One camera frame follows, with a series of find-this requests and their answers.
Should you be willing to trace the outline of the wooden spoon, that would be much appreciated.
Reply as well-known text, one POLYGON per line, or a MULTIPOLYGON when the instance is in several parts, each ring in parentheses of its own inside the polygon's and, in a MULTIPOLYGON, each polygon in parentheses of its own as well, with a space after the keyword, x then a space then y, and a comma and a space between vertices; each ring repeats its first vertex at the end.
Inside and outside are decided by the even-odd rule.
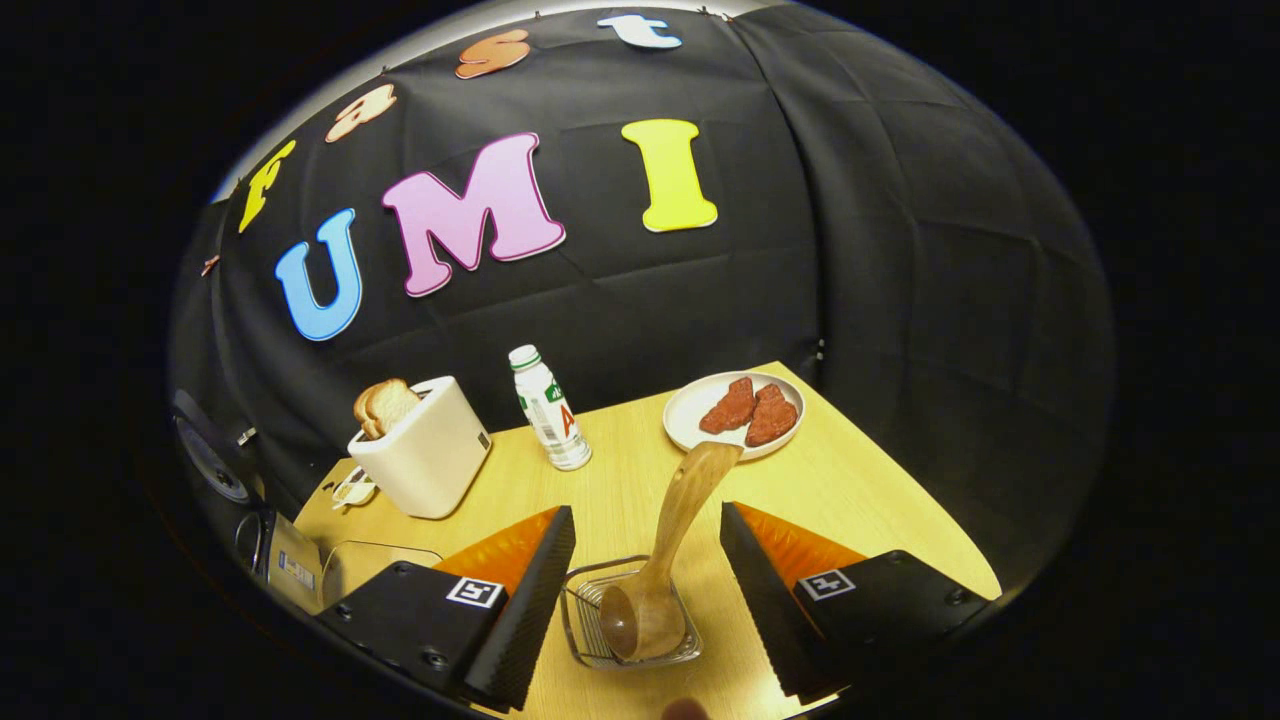
POLYGON ((672 475, 650 557, 639 571, 609 587, 599 603, 602 634, 620 661, 657 659, 684 642, 687 621, 672 589, 675 560, 694 519, 741 456, 737 445, 701 442, 672 475))

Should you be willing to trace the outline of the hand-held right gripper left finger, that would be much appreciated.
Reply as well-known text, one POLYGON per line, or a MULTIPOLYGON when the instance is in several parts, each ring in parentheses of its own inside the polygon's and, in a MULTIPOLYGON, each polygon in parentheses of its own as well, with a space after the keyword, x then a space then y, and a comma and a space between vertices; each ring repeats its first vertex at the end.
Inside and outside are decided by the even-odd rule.
POLYGON ((521 710, 575 546, 571 507, 554 506, 434 566, 389 562, 317 620, 420 687, 521 710))

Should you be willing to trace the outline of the white milk bottle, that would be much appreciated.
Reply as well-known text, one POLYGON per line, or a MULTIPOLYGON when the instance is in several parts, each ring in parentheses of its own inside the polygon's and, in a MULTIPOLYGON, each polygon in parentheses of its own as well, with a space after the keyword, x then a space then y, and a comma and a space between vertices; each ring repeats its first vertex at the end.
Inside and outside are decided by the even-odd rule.
POLYGON ((518 346, 509 351, 508 361, 520 406, 550 464, 562 471, 586 465, 593 450, 538 348, 534 345, 518 346))

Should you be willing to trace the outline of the white plate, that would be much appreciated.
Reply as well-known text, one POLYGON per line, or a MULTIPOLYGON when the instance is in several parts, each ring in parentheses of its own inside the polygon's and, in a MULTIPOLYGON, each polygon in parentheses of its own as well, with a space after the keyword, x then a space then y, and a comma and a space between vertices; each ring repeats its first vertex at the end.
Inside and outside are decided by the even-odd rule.
POLYGON ((704 441, 737 445, 742 448, 740 460, 750 462, 785 447, 799 433, 805 416, 806 397, 791 380, 769 372, 722 372, 705 375, 676 391, 664 406, 663 427, 668 438, 681 450, 691 450, 692 446, 704 441), (748 424, 721 433, 703 430, 700 428, 701 419, 730 392, 731 384, 741 379, 749 379, 755 392, 767 386, 777 387, 781 397, 795 407, 796 421, 772 441, 758 446, 746 443, 748 424))

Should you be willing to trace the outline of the black backdrop cloth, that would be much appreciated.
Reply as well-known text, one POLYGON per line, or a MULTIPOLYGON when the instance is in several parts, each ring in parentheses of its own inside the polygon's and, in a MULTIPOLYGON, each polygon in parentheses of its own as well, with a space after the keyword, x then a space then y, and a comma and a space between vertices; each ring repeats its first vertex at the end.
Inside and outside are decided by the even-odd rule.
POLYGON ((294 514, 392 375, 453 375, 507 430, 518 345, 579 411, 780 361, 1028 585, 1115 387, 1085 223, 934 68, 796 3, 728 5, 489 3, 323 94, 202 214, 166 396, 248 433, 294 514))

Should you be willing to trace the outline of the toasted bread slice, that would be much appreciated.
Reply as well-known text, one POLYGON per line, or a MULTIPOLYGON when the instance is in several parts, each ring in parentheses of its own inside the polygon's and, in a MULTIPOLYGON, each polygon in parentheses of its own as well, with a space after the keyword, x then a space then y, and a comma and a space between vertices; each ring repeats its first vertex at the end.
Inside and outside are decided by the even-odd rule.
POLYGON ((383 382, 384 386, 379 396, 374 400, 374 411, 381 421, 385 436, 406 419, 408 414, 421 402, 422 397, 413 392, 401 378, 383 382))
POLYGON ((384 383, 367 387, 353 402, 353 414, 358 420, 365 439, 380 439, 385 436, 379 416, 374 411, 374 400, 379 396, 384 383))

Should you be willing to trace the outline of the white toaster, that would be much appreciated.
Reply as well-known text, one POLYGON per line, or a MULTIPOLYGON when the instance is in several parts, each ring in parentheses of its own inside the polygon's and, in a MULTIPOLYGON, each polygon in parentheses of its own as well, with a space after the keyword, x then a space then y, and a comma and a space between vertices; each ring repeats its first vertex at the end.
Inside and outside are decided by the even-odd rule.
POLYGON ((454 377, 410 388, 422 397, 415 410, 380 439, 365 439, 358 424, 348 452, 402 512, 447 518, 485 462, 492 438, 454 377))

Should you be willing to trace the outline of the clear chopstick holder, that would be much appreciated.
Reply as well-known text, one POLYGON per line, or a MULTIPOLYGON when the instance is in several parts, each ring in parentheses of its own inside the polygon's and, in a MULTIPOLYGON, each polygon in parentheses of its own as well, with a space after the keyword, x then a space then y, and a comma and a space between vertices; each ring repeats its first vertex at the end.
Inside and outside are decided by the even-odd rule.
POLYGON ((594 562, 566 573, 559 588, 559 616, 573 660, 591 669, 631 670, 662 667, 690 662, 701 656, 704 644, 677 585, 671 589, 684 614, 685 635, 680 644, 664 655, 625 661, 608 646, 602 630, 600 601, 607 589, 640 571, 648 561, 643 553, 623 556, 607 562, 594 562))

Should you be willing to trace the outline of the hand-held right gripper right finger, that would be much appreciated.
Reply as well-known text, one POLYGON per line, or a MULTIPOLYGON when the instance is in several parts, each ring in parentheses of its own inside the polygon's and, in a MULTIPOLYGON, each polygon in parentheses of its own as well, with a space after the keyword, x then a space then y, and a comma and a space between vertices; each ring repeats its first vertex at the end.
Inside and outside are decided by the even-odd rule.
POLYGON ((867 556, 742 502, 719 542, 785 694, 865 694, 920 671, 988 600, 906 550, 867 556))

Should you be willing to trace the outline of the clear plastic box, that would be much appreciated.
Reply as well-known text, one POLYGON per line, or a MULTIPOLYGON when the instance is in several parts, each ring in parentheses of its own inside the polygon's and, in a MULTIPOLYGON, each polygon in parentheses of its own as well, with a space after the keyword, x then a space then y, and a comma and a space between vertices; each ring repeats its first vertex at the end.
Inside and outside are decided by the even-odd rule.
POLYGON ((357 539, 340 541, 323 564, 317 588, 319 607, 329 609, 396 562, 433 568, 442 560, 434 550, 357 539))

